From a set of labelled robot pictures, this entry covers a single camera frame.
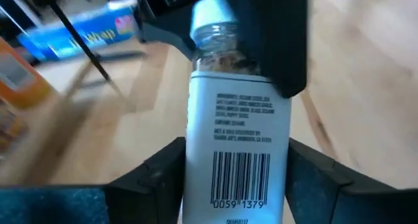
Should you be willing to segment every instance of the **white label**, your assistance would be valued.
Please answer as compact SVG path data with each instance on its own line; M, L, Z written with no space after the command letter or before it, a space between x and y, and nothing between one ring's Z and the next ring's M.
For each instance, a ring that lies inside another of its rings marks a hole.
M0 54L0 81L10 89L19 90L34 81L35 77L10 54Z
M260 76L192 73L184 224L281 223L291 101Z

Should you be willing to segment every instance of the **white bottle cap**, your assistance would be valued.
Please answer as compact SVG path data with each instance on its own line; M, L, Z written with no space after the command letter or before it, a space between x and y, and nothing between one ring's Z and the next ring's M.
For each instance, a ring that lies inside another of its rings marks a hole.
M200 0L196 2L191 16L191 39L196 42L198 28L222 22L236 22L234 12L227 0Z

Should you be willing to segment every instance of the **black stick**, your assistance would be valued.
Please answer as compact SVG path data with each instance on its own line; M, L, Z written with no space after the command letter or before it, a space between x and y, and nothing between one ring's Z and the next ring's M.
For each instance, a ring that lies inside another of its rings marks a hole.
M103 69L103 67L100 64L99 60L97 59L96 55L94 55L91 52L91 50L89 49L89 47L87 47L86 43L83 41L81 36L77 33L74 26L72 26L72 24L70 23L70 21L68 20L68 18L64 14L64 12L58 7L57 3L52 3L52 4L50 4L50 6L51 6L53 12L55 12L55 14L57 14L58 18L63 22L64 26L68 29L68 31L70 31L70 34L74 37L74 40L77 42L77 44L80 45L81 49L83 49L83 51L90 58L93 65L95 65L97 70L99 70L99 72L103 75L103 78L106 81L109 82L110 81L109 74Z

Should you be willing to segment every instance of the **blue box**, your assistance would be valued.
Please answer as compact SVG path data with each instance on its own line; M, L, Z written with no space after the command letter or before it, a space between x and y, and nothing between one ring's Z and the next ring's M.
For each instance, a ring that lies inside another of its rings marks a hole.
M121 42L137 32L133 9L137 0L111 1L104 7L69 18L91 49ZM60 60L82 52L61 22L30 29L18 36L20 43L37 59Z

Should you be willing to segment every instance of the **glass jar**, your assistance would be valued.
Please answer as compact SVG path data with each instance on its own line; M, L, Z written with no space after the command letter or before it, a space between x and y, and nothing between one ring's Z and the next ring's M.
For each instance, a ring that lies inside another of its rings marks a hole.
M196 29L193 70L260 75L256 62L237 50L236 28L235 22L222 22Z

